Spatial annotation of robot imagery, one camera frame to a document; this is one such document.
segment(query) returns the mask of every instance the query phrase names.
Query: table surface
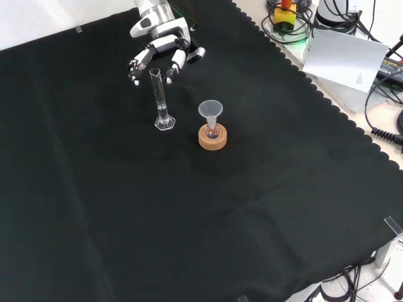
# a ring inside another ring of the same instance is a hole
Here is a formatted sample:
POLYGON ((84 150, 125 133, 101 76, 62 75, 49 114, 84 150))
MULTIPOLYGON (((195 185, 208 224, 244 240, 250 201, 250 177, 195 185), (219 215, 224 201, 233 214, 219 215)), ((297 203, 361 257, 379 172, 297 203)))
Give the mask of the table surface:
MULTIPOLYGON (((266 12, 266 0, 233 0, 237 6, 245 12, 252 20, 261 27, 261 21, 264 17, 267 16, 266 12)), ((317 5, 319 2, 318 0, 313 1, 314 4, 317 5)), ((363 13, 363 22, 364 24, 368 24, 370 21, 372 11, 368 9, 372 3, 372 1, 367 1, 365 3, 365 10, 363 13)), ((390 5, 390 1, 378 1, 377 3, 377 10, 375 14, 375 23, 373 27, 373 35, 378 37, 381 41, 386 44, 394 45, 398 40, 400 35, 402 34, 399 29, 401 30, 401 26, 399 27, 398 24, 394 24, 399 20, 399 17, 394 18, 394 16, 398 16, 399 11, 401 9, 396 9, 396 6, 399 6, 403 9, 403 1, 392 1, 393 5, 390 5), (388 20, 391 23, 391 30, 385 31, 383 30, 383 20, 388 20)), ((281 48, 281 51, 285 53, 286 57, 293 62, 293 65, 296 65, 300 70, 302 70, 302 64, 283 46, 277 43, 277 46, 281 48)), ((366 123, 365 117, 363 115, 353 116, 349 115, 342 107, 340 107, 335 100, 335 97, 327 91, 324 86, 314 77, 311 75, 307 75, 311 78, 314 84, 318 87, 318 90, 322 91, 325 97, 332 100, 333 105, 336 105, 340 108, 341 112, 346 113, 350 120, 354 121, 357 124, 357 127, 362 128, 365 133, 371 136, 374 143, 380 146, 381 151, 385 152, 390 160, 393 160, 398 163, 400 169, 403 169, 403 156, 401 154, 402 149, 400 146, 394 145, 392 143, 388 143, 385 140, 379 139, 371 135, 371 128, 366 123)), ((368 117, 371 123, 382 130, 398 133, 396 127, 396 120, 399 113, 402 111, 402 108, 395 105, 391 101, 387 101, 386 103, 377 106, 373 110, 368 112, 368 117)))

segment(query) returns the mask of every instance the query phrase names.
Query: paper sheet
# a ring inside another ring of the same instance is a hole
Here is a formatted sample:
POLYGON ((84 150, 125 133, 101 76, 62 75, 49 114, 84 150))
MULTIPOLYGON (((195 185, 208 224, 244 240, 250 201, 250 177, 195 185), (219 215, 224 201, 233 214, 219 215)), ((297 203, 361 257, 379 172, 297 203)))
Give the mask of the paper sheet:
POLYGON ((304 53, 303 71, 368 92, 387 50, 381 43, 314 29, 304 53))

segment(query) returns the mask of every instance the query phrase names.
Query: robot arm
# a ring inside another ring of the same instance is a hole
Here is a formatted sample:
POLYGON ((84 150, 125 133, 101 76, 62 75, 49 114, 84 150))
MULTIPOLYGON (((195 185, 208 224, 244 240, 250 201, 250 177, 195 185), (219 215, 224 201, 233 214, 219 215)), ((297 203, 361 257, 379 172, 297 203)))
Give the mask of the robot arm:
POLYGON ((167 0, 134 0, 134 3, 139 9, 141 20, 130 30, 130 34, 133 38, 150 35, 152 41, 130 61, 129 79, 138 86, 142 71, 154 57, 175 51, 173 65, 165 75, 165 81, 171 84, 184 63, 187 61, 192 64, 200 60, 205 49, 195 45, 186 20, 175 19, 167 0))

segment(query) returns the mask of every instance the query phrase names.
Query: black tablecloth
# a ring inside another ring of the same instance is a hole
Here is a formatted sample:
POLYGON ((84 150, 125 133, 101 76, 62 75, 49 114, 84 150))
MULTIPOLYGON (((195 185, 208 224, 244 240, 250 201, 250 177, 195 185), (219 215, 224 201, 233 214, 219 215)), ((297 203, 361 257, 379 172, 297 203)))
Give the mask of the black tablecloth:
POLYGON ((136 9, 0 53, 1 301, 285 301, 393 237, 398 166, 231 2, 192 5, 207 54, 166 89, 172 131, 127 80, 136 9))

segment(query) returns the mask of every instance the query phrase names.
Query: glass funnel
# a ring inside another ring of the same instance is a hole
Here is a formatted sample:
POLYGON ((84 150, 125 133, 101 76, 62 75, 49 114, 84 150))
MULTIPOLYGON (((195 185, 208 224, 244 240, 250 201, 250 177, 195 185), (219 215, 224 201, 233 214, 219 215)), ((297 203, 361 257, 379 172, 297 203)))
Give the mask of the glass funnel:
POLYGON ((199 105, 199 113, 207 120, 204 134, 210 140, 215 140, 221 135, 221 129, 217 124, 217 117, 222 113, 223 106, 220 102, 209 99, 199 105))

